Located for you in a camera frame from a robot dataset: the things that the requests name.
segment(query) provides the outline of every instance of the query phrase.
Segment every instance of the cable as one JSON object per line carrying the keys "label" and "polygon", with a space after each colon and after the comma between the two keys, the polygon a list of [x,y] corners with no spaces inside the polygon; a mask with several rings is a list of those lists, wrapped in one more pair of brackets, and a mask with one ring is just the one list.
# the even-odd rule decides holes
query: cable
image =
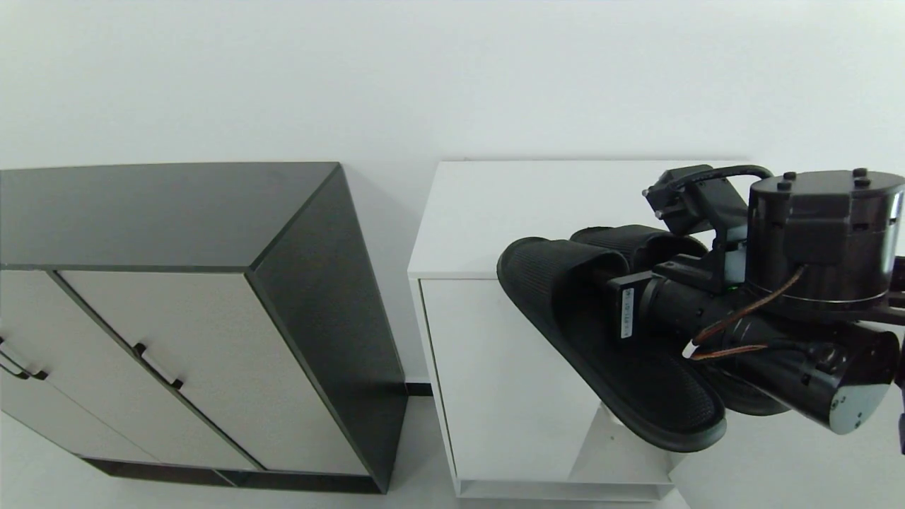
{"label": "cable", "polygon": [[792,274],[792,277],[789,278],[782,286],[776,288],[770,295],[760,299],[759,301],[755,301],[742,309],[732,313],[730,316],[720,320],[719,322],[712,323],[705,327],[701,332],[698,333],[697,336],[693,340],[691,340],[691,344],[694,346],[700,346],[705,340],[707,340],[710,336],[723,331],[727,327],[729,327],[732,323],[737,322],[742,317],[751,314],[756,311],[758,308],[761,308],[769,303],[771,303],[774,299],[776,299],[779,295],[782,295],[789,288],[792,287],[793,284],[797,283],[799,279],[801,279],[802,274],[805,273],[805,268],[807,265],[802,265],[798,267],[798,270]]}
{"label": "cable", "polygon": [[751,351],[758,351],[770,348],[769,345],[745,345],[738,346],[735,348],[729,348],[725,350],[717,350],[717,351],[709,351],[707,353],[696,353],[691,356],[691,360],[713,360],[713,359],[722,359],[724,357],[731,357],[733,355],[739,355],[740,353],[749,353]]}
{"label": "cable", "polygon": [[738,166],[727,166],[725,168],[714,168],[707,171],[702,171],[700,173],[694,173],[692,175],[688,175],[687,177],[676,178],[675,180],[670,182],[669,187],[672,191],[678,191],[685,186],[695,184],[697,182],[702,182],[704,180],[737,177],[739,175],[754,175],[755,177],[760,178],[773,177],[773,173],[762,166],[746,164]]}

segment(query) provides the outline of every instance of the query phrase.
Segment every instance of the cabinet handle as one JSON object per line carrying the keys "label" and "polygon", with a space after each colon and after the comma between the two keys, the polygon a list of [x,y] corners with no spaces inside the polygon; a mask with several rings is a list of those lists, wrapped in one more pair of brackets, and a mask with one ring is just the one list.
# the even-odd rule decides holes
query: cabinet handle
{"label": "cabinet handle", "polygon": [[157,375],[160,379],[162,379],[168,386],[173,389],[180,390],[183,386],[182,380],[173,378],[173,381],[169,381],[169,377],[165,377],[164,374],[151,363],[150,359],[145,358],[145,352],[148,351],[148,347],[145,346],[144,343],[136,343],[135,346],[132,347],[132,351],[135,352],[135,357],[138,359],[138,362],[141,362],[145,365],[145,368],[151,370],[152,373]]}
{"label": "cabinet handle", "polygon": [[[2,345],[4,341],[5,340],[2,337],[0,337],[0,345]],[[0,357],[3,357],[4,359],[8,360],[14,366],[16,366],[16,368],[19,369],[19,372],[15,373],[12,370],[10,370],[9,368],[7,368],[6,366],[4,366],[2,363],[0,363],[0,368],[3,368],[3,371],[6,371],[7,373],[18,378],[19,380],[28,380],[28,379],[44,380],[44,379],[47,379],[47,373],[45,371],[38,371],[37,373],[34,373],[34,374],[29,373],[27,369],[22,367],[22,364],[19,364],[18,362],[16,362],[12,358],[10,358],[10,356],[3,353],[3,351],[0,351]]]}

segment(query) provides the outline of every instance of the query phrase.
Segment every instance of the floor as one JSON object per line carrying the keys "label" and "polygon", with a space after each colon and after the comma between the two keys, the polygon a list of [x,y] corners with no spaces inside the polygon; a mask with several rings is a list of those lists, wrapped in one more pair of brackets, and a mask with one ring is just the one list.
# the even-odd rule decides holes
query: floor
{"label": "floor", "polygon": [[457,500],[430,398],[410,399],[388,495],[241,490],[116,479],[82,463],[5,414],[0,431],[3,509],[688,509],[674,490],[659,504]]}

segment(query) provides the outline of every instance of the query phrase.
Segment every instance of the slipper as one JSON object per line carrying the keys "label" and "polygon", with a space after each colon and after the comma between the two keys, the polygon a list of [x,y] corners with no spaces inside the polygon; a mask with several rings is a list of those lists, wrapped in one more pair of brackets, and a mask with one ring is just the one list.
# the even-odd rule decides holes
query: slipper
{"label": "slipper", "polygon": [[618,251],[539,237],[512,243],[497,262],[503,291],[626,427],[670,451],[712,446],[726,409],[700,374],[665,342],[607,338],[595,280],[628,270]]}
{"label": "slipper", "polygon": [[[701,257],[707,247],[698,239],[677,236],[649,226],[629,225],[611,228],[595,226],[575,232],[571,240],[582,244],[614,249],[629,261],[629,272],[649,271],[675,255]],[[717,391],[726,408],[750,416],[773,416],[789,408],[719,369],[718,362],[692,363],[695,370]]]}

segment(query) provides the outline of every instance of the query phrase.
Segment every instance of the cabinet base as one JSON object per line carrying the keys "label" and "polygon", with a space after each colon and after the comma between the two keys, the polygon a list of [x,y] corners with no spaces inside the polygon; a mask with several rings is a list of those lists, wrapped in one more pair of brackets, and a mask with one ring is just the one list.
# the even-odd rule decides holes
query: cabinet base
{"label": "cabinet base", "polygon": [[375,494],[382,492],[366,475],[294,474],[287,472],[244,472],[213,470],[192,466],[150,465],[107,459],[82,458],[113,477],[161,481],[184,485],[206,485],[265,490],[314,491]]}

